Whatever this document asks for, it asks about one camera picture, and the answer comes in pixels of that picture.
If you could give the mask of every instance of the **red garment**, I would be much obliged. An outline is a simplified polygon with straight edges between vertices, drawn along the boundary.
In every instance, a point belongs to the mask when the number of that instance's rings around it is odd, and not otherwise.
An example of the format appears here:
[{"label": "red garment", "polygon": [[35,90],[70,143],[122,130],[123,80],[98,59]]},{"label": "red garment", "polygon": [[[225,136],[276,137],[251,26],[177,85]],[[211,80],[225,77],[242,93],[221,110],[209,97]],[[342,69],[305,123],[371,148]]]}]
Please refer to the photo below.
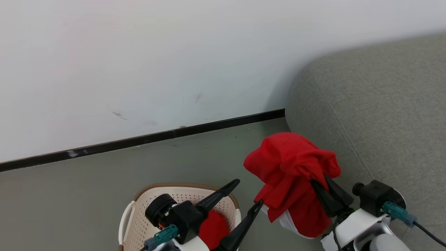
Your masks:
[{"label": "red garment", "polygon": [[317,148],[301,135],[277,133],[263,140],[244,166],[265,183],[254,201],[263,199],[270,222],[288,210],[298,232],[311,238],[330,226],[310,180],[328,190],[323,174],[330,178],[341,174],[334,152]]},{"label": "red garment", "polygon": [[219,246],[220,240],[229,234],[226,218],[217,211],[211,210],[208,218],[200,226],[198,237],[209,250]]}]

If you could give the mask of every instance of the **basket handle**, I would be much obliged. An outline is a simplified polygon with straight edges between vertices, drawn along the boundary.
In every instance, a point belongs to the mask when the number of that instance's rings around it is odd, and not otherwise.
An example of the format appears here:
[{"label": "basket handle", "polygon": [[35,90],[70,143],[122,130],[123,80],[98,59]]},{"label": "basket handle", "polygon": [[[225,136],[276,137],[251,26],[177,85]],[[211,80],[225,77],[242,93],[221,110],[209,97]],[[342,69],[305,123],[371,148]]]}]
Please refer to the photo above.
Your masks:
[{"label": "basket handle", "polygon": [[[123,234],[124,225],[126,222],[126,219],[128,217],[128,214],[132,212],[130,215],[130,219],[128,220],[127,229],[125,230],[125,234]],[[128,230],[130,229],[130,223],[132,222],[133,212],[135,211],[135,201],[132,201],[128,204],[127,208],[125,208],[124,213],[122,214],[121,223],[119,224],[119,233],[118,233],[118,240],[119,244],[123,245],[124,239],[127,238]]]}]

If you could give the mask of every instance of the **laundry basket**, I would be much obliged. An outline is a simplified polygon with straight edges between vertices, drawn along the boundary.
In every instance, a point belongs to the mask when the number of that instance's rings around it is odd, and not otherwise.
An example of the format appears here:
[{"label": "laundry basket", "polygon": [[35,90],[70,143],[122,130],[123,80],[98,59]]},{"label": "laundry basket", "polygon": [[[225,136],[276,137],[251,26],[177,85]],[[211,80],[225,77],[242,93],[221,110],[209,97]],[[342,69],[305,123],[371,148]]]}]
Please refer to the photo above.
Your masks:
[{"label": "laundry basket", "polygon": [[[156,197],[167,193],[178,203],[191,201],[196,204],[218,189],[189,183],[161,183],[144,188],[136,195],[134,201],[130,202],[122,215],[118,234],[119,251],[139,251],[145,240],[160,231],[144,215],[147,206]],[[226,218],[230,231],[241,222],[239,204],[232,194],[221,199],[213,209]]]}]

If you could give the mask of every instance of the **cable connector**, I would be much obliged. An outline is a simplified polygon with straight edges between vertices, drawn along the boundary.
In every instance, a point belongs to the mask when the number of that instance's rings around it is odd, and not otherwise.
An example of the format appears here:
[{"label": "cable connector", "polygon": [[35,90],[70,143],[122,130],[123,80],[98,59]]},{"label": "cable connector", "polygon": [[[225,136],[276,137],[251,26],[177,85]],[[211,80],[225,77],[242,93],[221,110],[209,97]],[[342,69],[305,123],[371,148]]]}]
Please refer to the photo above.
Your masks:
[{"label": "cable connector", "polygon": [[156,233],[152,238],[144,241],[144,247],[141,250],[153,251],[159,245],[171,241],[178,234],[178,228],[174,224]]},{"label": "cable connector", "polygon": [[413,227],[413,222],[417,220],[417,218],[409,213],[404,208],[401,208],[389,201],[385,202],[383,205],[384,213],[390,215],[390,217],[397,218],[406,224],[408,227]]}]

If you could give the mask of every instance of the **gray upholstery fabric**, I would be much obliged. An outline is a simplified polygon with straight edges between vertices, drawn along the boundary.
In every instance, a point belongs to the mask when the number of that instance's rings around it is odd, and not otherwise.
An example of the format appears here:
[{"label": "gray upholstery fabric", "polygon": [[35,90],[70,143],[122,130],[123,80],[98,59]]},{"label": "gray upholstery fabric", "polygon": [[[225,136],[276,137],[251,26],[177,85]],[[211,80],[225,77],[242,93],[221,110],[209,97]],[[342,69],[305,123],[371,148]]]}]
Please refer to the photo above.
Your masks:
[{"label": "gray upholstery fabric", "polygon": [[[382,181],[446,241],[446,35],[371,46],[318,59],[293,83],[290,129],[336,152],[337,182]],[[444,250],[393,221],[412,251]]]}]

